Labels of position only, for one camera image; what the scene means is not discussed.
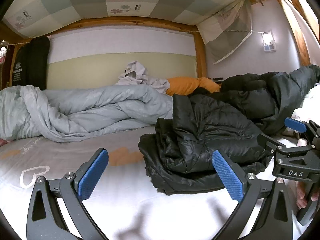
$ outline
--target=metal screw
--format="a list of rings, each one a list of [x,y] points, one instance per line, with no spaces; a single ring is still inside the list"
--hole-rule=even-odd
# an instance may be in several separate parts
[[[252,172],[248,173],[247,176],[248,176],[249,179],[255,179],[256,178],[256,176]]]
[[[73,172],[68,172],[66,175],[65,175],[65,178],[66,179],[71,179],[73,177]]]
[[[278,183],[283,183],[283,179],[282,178],[276,178]]]
[[[42,182],[44,180],[44,177],[43,176],[40,176],[38,179],[37,179],[37,182]]]

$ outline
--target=white mattress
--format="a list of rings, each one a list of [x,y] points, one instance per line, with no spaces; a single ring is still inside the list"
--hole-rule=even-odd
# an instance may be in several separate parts
[[[68,171],[89,160],[103,147],[110,162],[91,197],[83,203],[110,240],[205,240],[212,239],[237,205],[226,189],[199,194],[165,195],[157,192],[146,176],[145,163],[138,152],[142,134],[153,127],[109,134],[82,142],[56,143],[38,137],[19,140],[0,148],[0,208],[22,240],[26,239],[27,211],[33,183],[39,174],[46,179],[62,178]],[[281,142],[295,146],[286,139]],[[273,180],[273,160],[259,179]],[[294,232],[299,238],[306,226],[295,219],[294,181],[286,181],[292,201]],[[70,231],[80,236],[58,199]],[[249,233],[258,215],[259,200],[241,236]]]

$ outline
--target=flower print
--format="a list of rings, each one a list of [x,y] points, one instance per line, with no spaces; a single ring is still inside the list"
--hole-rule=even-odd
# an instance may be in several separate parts
[[[111,11],[109,11],[110,13],[113,13],[113,14],[117,14],[117,13],[123,13],[123,10],[120,10],[120,9],[112,9]]]
[[[16,26],[17,30],[20,30],[24,27],[24,23],[16,23],[15,26]]]
[[[120,6],[121,9],[129,9],[130,10],[130,5],[122,5]]]

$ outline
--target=gray duvet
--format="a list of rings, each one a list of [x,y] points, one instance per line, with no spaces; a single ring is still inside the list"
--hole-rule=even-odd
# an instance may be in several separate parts
[[[0,91],[0,138],[7,141],[40,135],[56,142],[81,141],[156,124],[160,117],[172,118],[172,97],[148,85]]]

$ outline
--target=black puffer jacket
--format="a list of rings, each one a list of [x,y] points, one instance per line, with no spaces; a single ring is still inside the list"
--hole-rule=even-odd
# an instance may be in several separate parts
[[[245,172],[264,171],[271,157],[256,141],[261,131],[229,104],[204,95],[173,96],[173,120],[158,119],[156,134],[140,137],[147,175],[170,192],[223,188],[213,169],[214,150],[225,152]]]
[[[290,74],[245,74],[226,79],[220,93],[210,97],[231,104],[265,134],[274,135],[319,81],[320,67],[316,65],[301,67]]]

